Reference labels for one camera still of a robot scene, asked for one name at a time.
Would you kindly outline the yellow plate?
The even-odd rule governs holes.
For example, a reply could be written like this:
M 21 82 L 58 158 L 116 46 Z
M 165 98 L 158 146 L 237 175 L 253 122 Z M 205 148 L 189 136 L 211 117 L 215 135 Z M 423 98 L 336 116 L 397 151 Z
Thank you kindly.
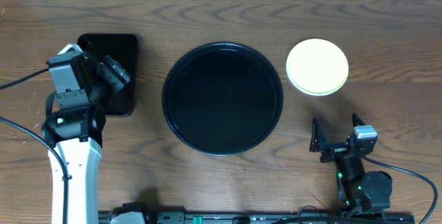
M 289 81 L 337 83 L 347 81 L 349 63 L 344 52 L 325 39 L 306 39 L 296 44 L 286 61 Z

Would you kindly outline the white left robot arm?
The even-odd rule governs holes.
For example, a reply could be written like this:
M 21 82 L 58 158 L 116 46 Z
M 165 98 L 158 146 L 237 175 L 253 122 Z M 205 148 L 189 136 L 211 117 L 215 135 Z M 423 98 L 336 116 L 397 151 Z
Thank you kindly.
M 69 44 L 47 62 L 55 92 L 41 128 L 49 144 L 52 222 L 98 223 L 97 176 L 102 131 L 113 99 L 131 76 L 110 56 L 98 59 Z

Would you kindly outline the mint plate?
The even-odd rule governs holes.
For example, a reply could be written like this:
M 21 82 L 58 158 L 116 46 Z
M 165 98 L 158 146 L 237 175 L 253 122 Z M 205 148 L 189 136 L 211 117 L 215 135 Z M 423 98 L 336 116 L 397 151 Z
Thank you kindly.
M 337 92 L 345 84 L 345 80 L 341 80 L 337 83 L 331 83 L 326 81 L 312 81 L 303 82 L 301 84 L 291 80 L 290 81 L 295 88 L 299 91 L 312 96 L 326 96 Z

